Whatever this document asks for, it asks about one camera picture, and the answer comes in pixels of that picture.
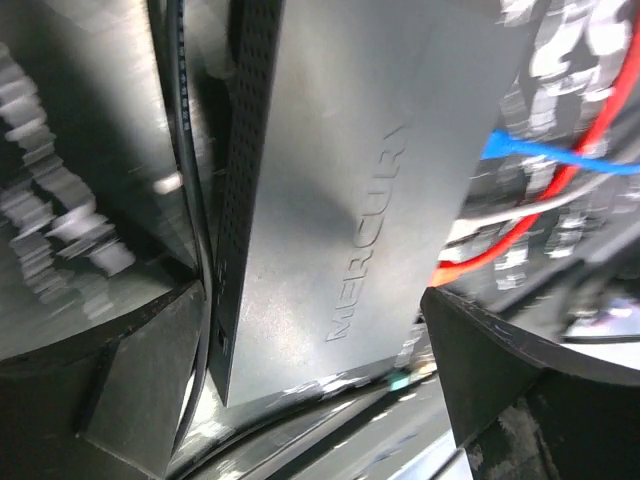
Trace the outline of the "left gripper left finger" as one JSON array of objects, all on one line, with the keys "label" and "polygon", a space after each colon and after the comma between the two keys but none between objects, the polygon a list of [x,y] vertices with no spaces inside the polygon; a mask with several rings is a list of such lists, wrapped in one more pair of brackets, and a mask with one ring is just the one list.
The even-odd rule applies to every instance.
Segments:
[{"label": "left gripper left finger", "polygon": [[163,478],[203,306],[191,282],[2,361],[2,478]]}]

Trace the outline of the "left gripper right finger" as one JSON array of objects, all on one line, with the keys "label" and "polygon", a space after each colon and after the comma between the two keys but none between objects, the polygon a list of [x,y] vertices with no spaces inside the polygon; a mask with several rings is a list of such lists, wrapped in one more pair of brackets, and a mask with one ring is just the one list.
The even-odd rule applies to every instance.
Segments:
[{"label": "left gripper right finger", "polygon": [[427,289],[421,309],[453,435],[474,478],[638,478],[638,371],[441,289]]}]

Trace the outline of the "black network switch box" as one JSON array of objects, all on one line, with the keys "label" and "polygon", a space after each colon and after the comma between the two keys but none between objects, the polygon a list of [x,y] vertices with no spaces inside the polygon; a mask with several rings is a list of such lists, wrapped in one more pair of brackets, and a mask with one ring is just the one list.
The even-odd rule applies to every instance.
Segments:
[{"label": "black network switch box", "polygon": [[248,1],[217,247],[235,407],[408,341],[532,41],[498,1]]}]

